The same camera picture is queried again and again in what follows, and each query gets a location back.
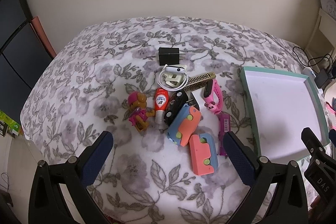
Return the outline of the pink brown dog toy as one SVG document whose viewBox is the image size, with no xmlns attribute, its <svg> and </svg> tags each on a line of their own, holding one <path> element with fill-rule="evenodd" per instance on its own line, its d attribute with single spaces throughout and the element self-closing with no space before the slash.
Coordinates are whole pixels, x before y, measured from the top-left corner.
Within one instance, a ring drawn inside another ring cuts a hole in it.
<svg viewBox="0 0 336 224">
<path fill-rule="evenodd" d="M 147 96 L 141 92 L 133 92 L 127 98 L 130 115 L 128 121 L 138 132 L 145 131 L 149 122 L 148 118 L 155 116 L 153 109 L 147 110 Z"/>
</svg>

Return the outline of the purple stick package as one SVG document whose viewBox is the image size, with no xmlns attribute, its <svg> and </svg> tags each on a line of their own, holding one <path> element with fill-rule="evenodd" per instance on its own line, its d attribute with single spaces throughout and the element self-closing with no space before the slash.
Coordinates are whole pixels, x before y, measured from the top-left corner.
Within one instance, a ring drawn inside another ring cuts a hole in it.
<svg viewBox="0 0 336 224">
<path fill-rule="evenodd" d="M 231 117 L 229 114 L 220 113 L 218 114 L 218 118 L 219 118 L 219 125 L 220 125 L 219 133 L 218 133 L 218 139 L 220 143 L 219 155 L 227 156 L 227 153 L 223 146 L 223 138 L 227 132 L 231 131 Z"/>
</svg>

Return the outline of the gold black patterned lighter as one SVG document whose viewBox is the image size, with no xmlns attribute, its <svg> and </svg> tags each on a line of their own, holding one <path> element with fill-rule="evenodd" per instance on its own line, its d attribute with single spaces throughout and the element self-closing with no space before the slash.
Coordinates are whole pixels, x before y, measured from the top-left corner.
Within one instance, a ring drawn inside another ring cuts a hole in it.
<svg viewBox="0 0 336 224">
<path fill-rule="evenodd" d="M 198 76 L 190 77 L 183 89 L 185 91 L 194 91 L 200 89 L 205 87 L 209 80 L 213 80 L 215 78 L 216 74 L 214 72 L 203 73 Z"/>
</svg>

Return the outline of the teal white box lid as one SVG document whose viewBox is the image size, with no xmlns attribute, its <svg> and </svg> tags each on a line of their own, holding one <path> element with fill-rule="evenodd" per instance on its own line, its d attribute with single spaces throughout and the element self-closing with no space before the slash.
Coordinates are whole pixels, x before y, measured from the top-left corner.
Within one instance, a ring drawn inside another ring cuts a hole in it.
<svg viewBox="0 0 336 224">
<path fill-rule="evenodd" d="M 244 66 L 240 78 L 258 155 L 282 164 L 309 156 L 301 140 L 306 127 L 322 145 L 329 144 L 325 111 L 309 76 Z"/>
</svg>

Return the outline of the white smartwatch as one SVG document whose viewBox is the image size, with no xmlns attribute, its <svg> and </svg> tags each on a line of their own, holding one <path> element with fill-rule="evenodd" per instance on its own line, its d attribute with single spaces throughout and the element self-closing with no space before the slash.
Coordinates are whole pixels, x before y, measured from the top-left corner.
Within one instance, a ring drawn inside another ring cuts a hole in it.
<svg viewBox="0 0 336 224">
<path fill-rule="evenodd" d="M 189 81 L 186 65 L 165 65 L 157 80 L 160 88 L 176 92 L 186 87 Z"/>
</svg>

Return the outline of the black toy car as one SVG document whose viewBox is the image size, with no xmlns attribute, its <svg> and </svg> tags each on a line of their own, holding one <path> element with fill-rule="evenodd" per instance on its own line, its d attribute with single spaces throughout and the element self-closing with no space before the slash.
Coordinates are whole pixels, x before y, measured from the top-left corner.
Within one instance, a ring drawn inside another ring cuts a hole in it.
<svg viewBox="0 0 336 224">
<path fill-rule="evenodd" d="M 177 114 L 188 100 L 188 95 L 184 90 L 179 90 L 171 96 L 163 117 L 167 126 L 170 126 L 173 123 Z"/>
</svg>

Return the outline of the green box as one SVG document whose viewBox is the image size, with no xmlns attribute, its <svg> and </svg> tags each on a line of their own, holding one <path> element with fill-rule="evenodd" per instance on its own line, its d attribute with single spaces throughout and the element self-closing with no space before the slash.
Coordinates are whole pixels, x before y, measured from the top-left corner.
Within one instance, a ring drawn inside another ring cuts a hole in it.
<svg viewBox="0 0 336 224">
<path fill-rule="evenodd" d="M 9 133 L 12 137 L 14 137 L 14 135 L 23 135 L 22 126 L 5 114 L 2 110 L 0 111 L 0 117 L 1 123 L 7 126 L 7 133 Z"/>
</svg>

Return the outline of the salmon pink board edge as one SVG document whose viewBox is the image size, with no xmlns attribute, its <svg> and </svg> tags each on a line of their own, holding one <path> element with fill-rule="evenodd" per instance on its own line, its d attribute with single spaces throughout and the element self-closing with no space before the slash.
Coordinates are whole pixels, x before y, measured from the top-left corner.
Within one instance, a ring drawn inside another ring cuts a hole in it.
<svg viewBox="0 0 336 224">
<path fill-rule="evenodd" d="M 51 43 L 49 41 L 49 38 L 47 37 L 47 35 L 45 33 L 45 30 L 43 29 L 43 26 L 42 26 L 41 21 L 39 20 L 38 16 L 33 17 L 33 19 L 31 20 L 31 25 L 32 25 L 35 33 L 37 34 L 39 40 L 41 41 L 41 43 L 45 47 L 47 53 L 52 58 L 55 58 L 56 57 L 56 52 L 55 52 L 53 46 L 51 45 Z"/>
</svg>

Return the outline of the cream hair claw clip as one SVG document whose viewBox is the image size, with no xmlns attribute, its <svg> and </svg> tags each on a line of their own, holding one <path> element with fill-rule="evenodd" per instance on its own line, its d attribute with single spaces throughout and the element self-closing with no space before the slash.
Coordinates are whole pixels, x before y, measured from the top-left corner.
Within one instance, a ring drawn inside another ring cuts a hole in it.
<svg viewBox="0 0 336 224">
<path fill-rule="evenodd" d="M 171 72 L 165 72 L 163 74 L 163 80 L 165 84 L 171 88 L 179 87 L 185 79 L 185 75 L 183 74 L 175 74 Z"/>
</svg>

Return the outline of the black charger brick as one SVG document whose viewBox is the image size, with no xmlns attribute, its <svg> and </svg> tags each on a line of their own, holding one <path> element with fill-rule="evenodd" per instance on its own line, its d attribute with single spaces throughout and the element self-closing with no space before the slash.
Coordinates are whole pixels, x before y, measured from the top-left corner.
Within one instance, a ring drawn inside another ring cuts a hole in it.
<svg viewBox="0 0 336 224">
<path fill-rule="evenodd" d="M 314 79 L 318 89 L 324 89 L 330 83 L 330 77 L 326 69 L 321 69 Z"/>
</svg>

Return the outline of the red white glue bottle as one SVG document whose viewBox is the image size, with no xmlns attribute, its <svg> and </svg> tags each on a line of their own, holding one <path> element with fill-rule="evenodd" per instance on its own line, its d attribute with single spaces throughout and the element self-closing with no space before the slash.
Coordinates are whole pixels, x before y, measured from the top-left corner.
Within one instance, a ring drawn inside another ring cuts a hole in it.
<svg viewBox="0 0 336 224">
<path fill-rule="evenodd" d="M 154 98 L 155 122 L 159 126 L 163 126 L 163 117 L 165 115 L 166 106 L 169 102 L 169 94 L 163 88 L 158 88 Z"/>
</svg>

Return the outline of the white power bank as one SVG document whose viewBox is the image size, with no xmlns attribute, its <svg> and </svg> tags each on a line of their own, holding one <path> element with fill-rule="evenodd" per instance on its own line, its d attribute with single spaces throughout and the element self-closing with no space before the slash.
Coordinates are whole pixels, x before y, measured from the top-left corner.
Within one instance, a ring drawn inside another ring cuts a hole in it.
<svg viewBox="0 0 336 224">
<path fill-rule="evenodd" d="M 318 91 L 318 94 L 322 95 L 323 90 L 321 88 L 318 88 L 317 84 L 315 83 L 316 74 L 314 73 L 313 69 L 311 69 L 310 67 L 305 67 L 302 70 L 302 74 L 308 76 L 311 79 L 315 89 Z"/>
</svg>

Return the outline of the black power adapter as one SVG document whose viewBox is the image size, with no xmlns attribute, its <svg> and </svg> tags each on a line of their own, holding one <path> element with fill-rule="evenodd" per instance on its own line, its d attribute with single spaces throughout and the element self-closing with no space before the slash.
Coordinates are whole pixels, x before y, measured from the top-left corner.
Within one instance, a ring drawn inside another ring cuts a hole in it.
<svg viewBox="0 0 336 224">
<path fill-rule="evenodd" d="M 158 49 L 159 65 L 178 65 L 180 60 L 179 48 L 160 47 Z"/>
</svg>

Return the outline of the cream wooden shelf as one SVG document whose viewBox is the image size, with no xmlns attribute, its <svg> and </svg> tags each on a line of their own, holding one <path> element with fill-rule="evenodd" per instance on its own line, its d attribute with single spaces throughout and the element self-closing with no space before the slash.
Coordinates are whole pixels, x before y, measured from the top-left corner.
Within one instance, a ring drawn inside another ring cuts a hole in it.
<svg viewBox="0 0 336 224">
<path fill-rule="evenodd" d="M 311 37 L 305 47 L 309 57 L 330 54 L 335 58 L 335 20 L 323 9 L 319 9 L 317 21 Z"/>
</svg>

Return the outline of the dark blue cabinet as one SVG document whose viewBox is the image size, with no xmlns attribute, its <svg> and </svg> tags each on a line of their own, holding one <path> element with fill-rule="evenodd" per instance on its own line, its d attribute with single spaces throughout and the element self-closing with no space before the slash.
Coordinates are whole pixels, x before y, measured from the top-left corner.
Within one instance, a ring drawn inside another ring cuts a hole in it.
<svg viewBox="0 0 336 224">
<path fill-rule="evenodd" d="M 32 24 L 27 0 L 1 0 L 1 110 L 16 122 L 52 61 Z"/>
</svg>

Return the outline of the floral grey white blanket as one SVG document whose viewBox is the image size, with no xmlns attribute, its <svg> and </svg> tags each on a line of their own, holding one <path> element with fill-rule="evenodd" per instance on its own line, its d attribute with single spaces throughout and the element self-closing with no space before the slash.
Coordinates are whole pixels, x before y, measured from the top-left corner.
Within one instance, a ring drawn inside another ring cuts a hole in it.
<svg viewBox="0 0 336 224">
<path fill-rule="evenodd" d="M 82 153 L 102 131 L 114 147 L 88 192 L 108 216 L 125 223 L 226 223 L 248 187 L 231 162 L 197 176 L 190 150 L 173 144 L 153 118 L 138 132 L 127 98 L 146 95 L 154 108 L 161 71 L 158 50 L 177 47 L 190 76 L 212 72 L 224 95 L 223 111 L 246 145 L 255 142 L 239 72 L 243 66 L 301 73 L 293 43 L 216 20 L 132 18 L 86 27 L 50 63 L 21 111 L 25 137 L 50 164 Z"/>
</svg>

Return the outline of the colourful toy clutter pile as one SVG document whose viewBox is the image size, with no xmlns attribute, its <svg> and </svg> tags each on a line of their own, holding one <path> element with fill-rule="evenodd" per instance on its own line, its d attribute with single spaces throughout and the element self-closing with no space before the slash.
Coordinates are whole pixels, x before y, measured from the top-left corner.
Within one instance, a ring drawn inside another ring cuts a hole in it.
<svg viewBox="0 0 336 224">
<path fill-rule="evenodd" d="M 327 111 L 327 123 L 332 133 L 329 135 L 331 142 L 335 147 L 335 110 L 330 106 L 329 102 L 326 102 Z"/>
</svg>

